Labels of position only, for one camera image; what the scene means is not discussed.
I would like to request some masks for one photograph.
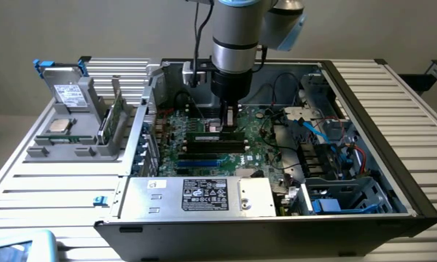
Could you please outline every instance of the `white label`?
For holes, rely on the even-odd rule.
[[[218,136],[195,136],[195,140],[218,140]]]
[[[146,188],[166,188],[166,180],[149,180],[146,182]]]
[[[69,108],[85,108],[86,100],[78,85],[54,85],[61,101]]]

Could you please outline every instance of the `green circuit board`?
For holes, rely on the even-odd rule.
[[[157,134],[161,154],[159,176],[234,176],[237,170],[238,172],[262,170],[270,183],[273,185],[278,184],[279,179],[283,178],[283,173],[274,167],[281,168],[281,163],[274,162],[274,167],[271,167],[265,158],[265,155],[267,155],[269,159],[273,159],[278,151],[263,143],[258,135],[258,130],[266,118],[265,116],[258,119],[255,117],[258,112],[263,114],[263,109],[259,109],[257,106],[249,106],[242,108],[242,111],[238,113],[237,131],[245,133],[245,139],[249,145],[249,149],[245,153],[218,154],[217,166],[193,168],[177,167],[178,154],[182,153],[182,141],[186,132],[207,132],[214,129],[210,126],[219,124],[219,120],[217,118],[189,118],[186,114],[179,111],[170,113],[165,118],[166,123],[162,127],[162,135]],[[269,132],[269,121],[266,121],[263,129]],[[273,139],[267,139],[267,142],[273,145],[275,144]],[[183,169],[187,169],[187,174],[177,174],[178,170]]]

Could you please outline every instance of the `warning label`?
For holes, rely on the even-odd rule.
[[[54,85],[61,101],[69,108],[85,108],[86,100],[78,85]]]
[[[185,179],[182,180],[183,211],[227,210],[226,179]]]

